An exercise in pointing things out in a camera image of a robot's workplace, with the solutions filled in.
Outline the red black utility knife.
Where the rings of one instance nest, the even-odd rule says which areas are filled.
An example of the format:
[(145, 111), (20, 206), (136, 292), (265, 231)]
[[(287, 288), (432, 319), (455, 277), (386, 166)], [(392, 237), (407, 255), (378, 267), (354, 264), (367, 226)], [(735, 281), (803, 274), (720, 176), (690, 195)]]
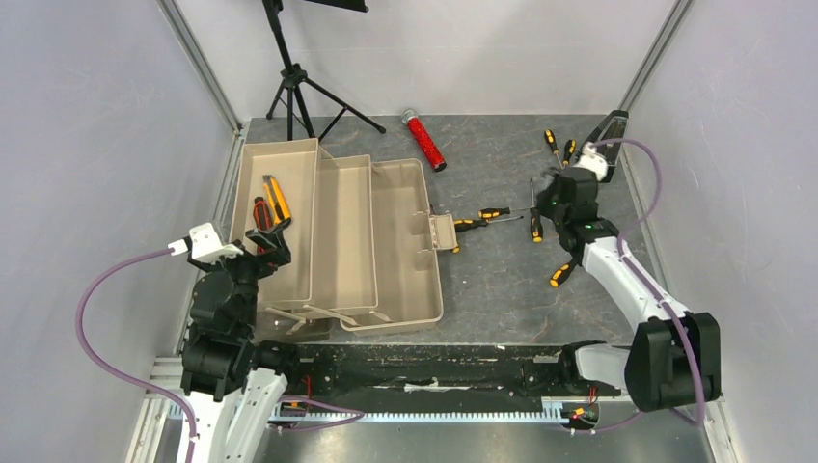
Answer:
[(265, 234), (272, 229), (273, 219), (270, 208), (263, 197), (254, 198), (253, 218), (256, 229), (262, 236), (265, 236)]

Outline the orange black utility knife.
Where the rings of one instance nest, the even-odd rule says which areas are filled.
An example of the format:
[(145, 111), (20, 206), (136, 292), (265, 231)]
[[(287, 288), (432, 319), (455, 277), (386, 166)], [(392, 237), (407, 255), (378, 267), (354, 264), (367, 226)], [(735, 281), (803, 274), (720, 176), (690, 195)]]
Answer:
[(264, 175), (262, 182), (273, 225), (287, 228), (292, 221), (291, 212), (278, 180), (271, 175)]

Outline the yellow black screwdriver vertical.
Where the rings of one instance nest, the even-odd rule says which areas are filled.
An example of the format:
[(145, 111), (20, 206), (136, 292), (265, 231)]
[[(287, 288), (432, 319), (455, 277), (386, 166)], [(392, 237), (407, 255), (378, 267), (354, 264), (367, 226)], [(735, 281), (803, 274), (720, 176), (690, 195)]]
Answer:
[(543, 226), (541, 222), (541, 214), (537, 207), (537, 198), (534, 191), (534, 180), (530, 179), (530, 190), (532, 205), (530, 207), (530, 236), (534, 243), (543, 241)]

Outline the translucent brown plastic toolbox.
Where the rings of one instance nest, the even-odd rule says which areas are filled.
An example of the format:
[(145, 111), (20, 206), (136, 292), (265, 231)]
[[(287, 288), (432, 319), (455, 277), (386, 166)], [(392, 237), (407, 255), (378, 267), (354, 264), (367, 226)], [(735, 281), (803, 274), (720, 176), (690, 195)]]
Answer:
[(259, 282), (259, 340), (324, 340), (429, 329), (444, 314), (438, 256), (457, 245), (435, 214), (412, 158), (334, 157), (316, 139), (247, 144), (231, 239), (244, 238), (283, 197), (291, 216), (288, 265)]

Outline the yellow black screwdriver large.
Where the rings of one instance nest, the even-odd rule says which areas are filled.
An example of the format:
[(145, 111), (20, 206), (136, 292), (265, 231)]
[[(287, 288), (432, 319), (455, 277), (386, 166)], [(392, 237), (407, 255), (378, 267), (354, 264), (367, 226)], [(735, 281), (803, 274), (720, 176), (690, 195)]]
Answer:
[(454, 229), (456, 232), (467, 232), (470, 230), (485, 228), (488, 227), (489, 225), (499, 224), (502, 222), (522, 220), (523, 218), (524, 218), (523, 215), (519, 215), (492, 219), (457, 219), (454, 221)]

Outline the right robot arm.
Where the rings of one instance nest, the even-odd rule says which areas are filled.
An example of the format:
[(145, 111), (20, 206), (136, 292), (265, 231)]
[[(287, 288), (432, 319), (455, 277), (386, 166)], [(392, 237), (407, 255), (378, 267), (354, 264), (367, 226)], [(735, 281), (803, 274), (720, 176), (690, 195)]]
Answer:
[(555, 270), (553, 287), (577, 268), (611, 296), (634, 333), (629, 347), (602, 341), (565, 346), (559, 385), (580, 394), (595, 383), (625, 392), (642, 412), (705, 403), (722, 395), (721, 331), (710, 313), (676, 301), (630, 252), (618, 228), (598, 213), (597, 175), (568, 167), (552, 174), (535, 196), (535, 215), (549, 220), (570, 260)]

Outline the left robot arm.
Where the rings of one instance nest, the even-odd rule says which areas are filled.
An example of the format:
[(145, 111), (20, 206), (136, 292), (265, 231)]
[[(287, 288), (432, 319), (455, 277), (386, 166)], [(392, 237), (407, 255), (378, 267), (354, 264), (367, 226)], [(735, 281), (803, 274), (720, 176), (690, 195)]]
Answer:
[(275, 342), (255, 345), (259, 282), (289, 264), (280, 225), (226, 243), (210, 223), (169, 244), (173, 255), (203, 271), (195, 283), (181, 351), (181, 389), (194, 416), (188, 421), (194, 462), (250, 462), (283, 394), (296, 391), (303, 369)]

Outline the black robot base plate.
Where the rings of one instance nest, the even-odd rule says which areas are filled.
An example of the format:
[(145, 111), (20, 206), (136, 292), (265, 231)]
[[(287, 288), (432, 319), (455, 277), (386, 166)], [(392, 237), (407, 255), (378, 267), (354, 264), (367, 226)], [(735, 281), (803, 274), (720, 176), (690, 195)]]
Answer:
[(259, 357), (289, 394), (370, 413), (534, 412), (543, 397), (626, 396), (569, 372), (557, 345), (266, 341)]

